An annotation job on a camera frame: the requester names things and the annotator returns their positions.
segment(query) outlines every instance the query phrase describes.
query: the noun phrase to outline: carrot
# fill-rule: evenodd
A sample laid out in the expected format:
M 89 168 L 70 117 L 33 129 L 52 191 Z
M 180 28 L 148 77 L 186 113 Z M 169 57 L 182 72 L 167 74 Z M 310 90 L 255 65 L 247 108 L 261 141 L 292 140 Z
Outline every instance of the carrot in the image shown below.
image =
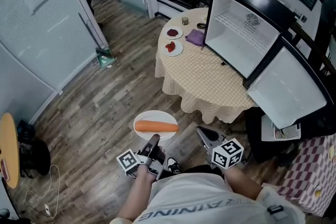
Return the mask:
M 161 121 L 137 121 L 135 130 L 139 132 L 177 132 L 180 128 L 177 124 Z

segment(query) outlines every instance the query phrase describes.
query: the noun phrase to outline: white box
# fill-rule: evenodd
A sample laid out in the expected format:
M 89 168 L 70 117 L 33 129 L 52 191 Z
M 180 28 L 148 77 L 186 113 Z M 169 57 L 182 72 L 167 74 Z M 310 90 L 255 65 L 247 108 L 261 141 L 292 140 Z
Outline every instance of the white box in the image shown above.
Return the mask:
M 228 169 L 241 161 L 243 152 L 243 146 L 233 138 L 212 150 L 211 161 L 224 169 Z
M 279 34 L 237 1 L 213 0 L 205 43 L 248 78 Z

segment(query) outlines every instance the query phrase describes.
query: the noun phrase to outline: cup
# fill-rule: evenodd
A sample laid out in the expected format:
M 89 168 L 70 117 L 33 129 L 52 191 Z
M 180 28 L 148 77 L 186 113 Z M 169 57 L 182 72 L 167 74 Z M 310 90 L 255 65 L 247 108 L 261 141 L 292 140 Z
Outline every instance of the cup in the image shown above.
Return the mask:
M 189 23 L 189 19 L 187 17 L 182 17 L 182 25 L 187 25 Z

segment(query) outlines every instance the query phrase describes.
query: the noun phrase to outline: black shoe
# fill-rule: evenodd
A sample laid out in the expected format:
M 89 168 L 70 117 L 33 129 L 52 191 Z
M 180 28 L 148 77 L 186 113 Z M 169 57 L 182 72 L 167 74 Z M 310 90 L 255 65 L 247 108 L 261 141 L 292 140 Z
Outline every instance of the black shoe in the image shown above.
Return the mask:
M 180 166 L 174 158 L 169 157 L 167 159 L 167 165 L 169 172 L 173 173 L 174 175 L 178 175 L 181 173 Z

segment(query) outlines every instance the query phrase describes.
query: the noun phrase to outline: small plate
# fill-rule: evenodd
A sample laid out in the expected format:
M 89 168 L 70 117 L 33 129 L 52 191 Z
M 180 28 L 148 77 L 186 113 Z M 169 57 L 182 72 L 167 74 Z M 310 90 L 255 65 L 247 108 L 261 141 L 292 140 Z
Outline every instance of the small plate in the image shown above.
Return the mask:
M 167 44 L 161 47 L 161 50 L 164 54 L 168 56 L 177 56 L 183 52 L 182 43 L 178 40 L 174 40 L 173 42 L 175 43 L 175 49 L 172 52 L 169 52 L 168 49 L 165 47 Z
M 178 34 L 175 36 L 175 37 L 171 37 L 171 36 L 168 36 L 167 32 L 170 30 L 170 29 L 174 29 L 178 32 Z M 165 27 L 163 29 L 163 35 L 168 38 L 168 39 L 178 39 L 180 37 L 182 37 L 183 35 L 183 31 L 182 29 L 180 29 L 178 26 L 169 26 L 169 27 Z
M 135 130 L 135 123 L 137 121 L 162 121 L 177 124 L 176 119 L 167 112 L 163 112 L 160 110 L 149 110 L 143 112 L 134 119 L 133 129 L 139 137 L 145 140 L 149 140 L 154 134 L 158 134 L 160 136 L 160 141 L 164 141 L 169 138 L 172 138 L 176 133 L 176 132 L 138 132 L 137 130 Z

